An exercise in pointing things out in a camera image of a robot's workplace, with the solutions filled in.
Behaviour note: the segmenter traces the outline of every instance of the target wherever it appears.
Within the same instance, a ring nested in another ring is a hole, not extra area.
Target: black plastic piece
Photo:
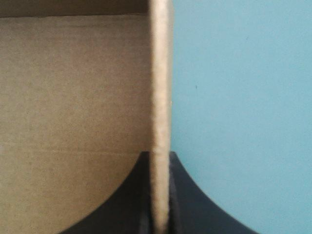
[[[149,180],[149,154],[143,152],[116,192],[61,234],[150,234]]]
[[[170,153],[171,234],[255,234],[212,202]]]
[[[61,234],[152,234],[149,153],[140,154],[116,192]],[[170,153],[169,234],[255,234],[213,203]]]

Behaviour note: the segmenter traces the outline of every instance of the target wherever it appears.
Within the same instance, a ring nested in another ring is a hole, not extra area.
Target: brown cardboard
[[[163,234],[171,1],[151,0],[149,13],[142,0],[61,3],[1,2],[0,234],[73,225],[105,202],[141,151],[151,151],[153,220]]]
[[[147,0],[1,0],[0,17],[147,13]]]
[[[152,131],[151,188],[156,234],[166,233],[169,212],[169,150],[171,133],[171,67],[173,6],[152,0]]]

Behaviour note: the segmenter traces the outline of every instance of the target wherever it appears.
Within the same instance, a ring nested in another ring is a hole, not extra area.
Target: light blue wall
[[[312,1],[175,0],[172,150],[262,234],[312,233]]]

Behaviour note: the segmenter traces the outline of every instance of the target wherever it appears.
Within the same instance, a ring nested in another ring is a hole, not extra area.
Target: cardboard divider
[[[2,1],[0,233],[65,230],[112,195],[142,151],[155,233],[166,232],[170,3]]]

